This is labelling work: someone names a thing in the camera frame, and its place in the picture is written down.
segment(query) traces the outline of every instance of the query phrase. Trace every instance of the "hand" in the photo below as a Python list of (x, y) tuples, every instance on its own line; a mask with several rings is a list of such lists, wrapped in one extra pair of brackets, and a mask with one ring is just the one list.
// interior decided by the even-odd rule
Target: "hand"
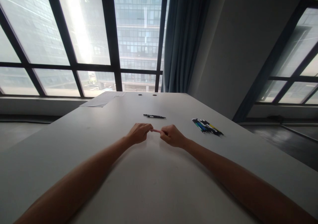
[(160, 131), (160, 138), (173, 147), (183, 148), (187, 138), (176, 128), (175, 125), (164, 126)]
[(151, 124), (136, 123), (126, 135), (126, 138), (132, 145), (141, 143), (146, 140), (147, 133), (152, 129)]

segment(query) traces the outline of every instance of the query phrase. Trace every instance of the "wrist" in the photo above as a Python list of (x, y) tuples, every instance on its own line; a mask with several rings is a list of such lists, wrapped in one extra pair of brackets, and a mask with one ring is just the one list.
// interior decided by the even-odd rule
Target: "wrist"
[(129, 137), (128, 135), (124, 136), (121, 138), (121, 140), (123, 141), (123, 143), (127, 146), (133, 146), (135, 143), (132, 141), (131, 137)]
[(185, 137), (184, 140), (180, 143), (180, 148), (186, 150), (190, 143), (191, 140)]

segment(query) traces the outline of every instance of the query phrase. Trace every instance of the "green pen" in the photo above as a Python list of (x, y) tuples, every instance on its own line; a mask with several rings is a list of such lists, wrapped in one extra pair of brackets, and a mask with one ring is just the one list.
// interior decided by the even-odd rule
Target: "green pen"
[(201, 130), (201, 132), (205, 134), (205, 132), (203, 131), (203, 129), (202, 129), (194, 120), (195, 120), (195, 119), (192, 119), (193, 123), (195, 123), (195, 125)]

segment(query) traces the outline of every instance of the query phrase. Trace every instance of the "white table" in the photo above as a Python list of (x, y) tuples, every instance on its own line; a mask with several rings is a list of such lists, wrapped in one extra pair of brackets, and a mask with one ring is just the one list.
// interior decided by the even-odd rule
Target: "white table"
[[(187, 94), (128, 92), (103, 108), (79, 107), (0, 154), (0, 223), (12, 223), (82, 161), (134, 123), (175, 124), (188, 138), (261, 177), (318, 219), (318, 173)], [(155, 114), (167, 119), (151, 119)], [(224, 137), (203, 134), (201, 118)], [(114, 165), (74, 223), (255, 223), (184, 150), (149, 133)]]

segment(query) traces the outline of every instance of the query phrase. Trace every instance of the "forearm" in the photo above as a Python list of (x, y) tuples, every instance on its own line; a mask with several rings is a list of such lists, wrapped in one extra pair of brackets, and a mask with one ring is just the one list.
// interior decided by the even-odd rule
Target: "forearm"
[(100, 151), (44, 193), (16, 223), (65, 223), (93, 194), (112, 164), (131, 146), (126, 138)]
[(238, 164), (192, 140), (186, 140), (183, 148), (264, 223), (317, 223), (288, 197)]

